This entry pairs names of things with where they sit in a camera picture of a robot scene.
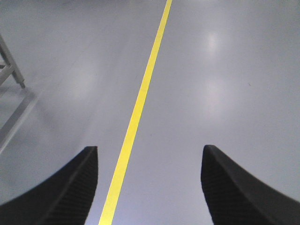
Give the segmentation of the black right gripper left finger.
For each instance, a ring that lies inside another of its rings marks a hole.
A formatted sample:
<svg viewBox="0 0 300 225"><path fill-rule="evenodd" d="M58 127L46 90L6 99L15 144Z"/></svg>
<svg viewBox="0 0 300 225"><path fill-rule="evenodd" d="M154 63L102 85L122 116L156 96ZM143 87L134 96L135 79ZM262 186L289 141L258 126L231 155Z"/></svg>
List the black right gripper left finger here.
<svg viewBox="0 0 300 225"><path fill-rule="evenodd" d="M85 147L51 177L0 206L2 225L83 225L98 184L98 149Z"/></svg>

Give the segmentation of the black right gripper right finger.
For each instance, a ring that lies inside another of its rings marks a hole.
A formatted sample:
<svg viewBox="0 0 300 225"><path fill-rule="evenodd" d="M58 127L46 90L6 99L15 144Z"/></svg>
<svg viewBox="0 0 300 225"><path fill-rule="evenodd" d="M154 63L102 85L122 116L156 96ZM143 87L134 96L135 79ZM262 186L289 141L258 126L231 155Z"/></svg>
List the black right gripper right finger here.
<svg viewBox="0 0 300 225"><path fill-rule="evenodd" d="M215 225L298 225L300 203L263 183L214 145L202 153L201 185Z"/></svg>

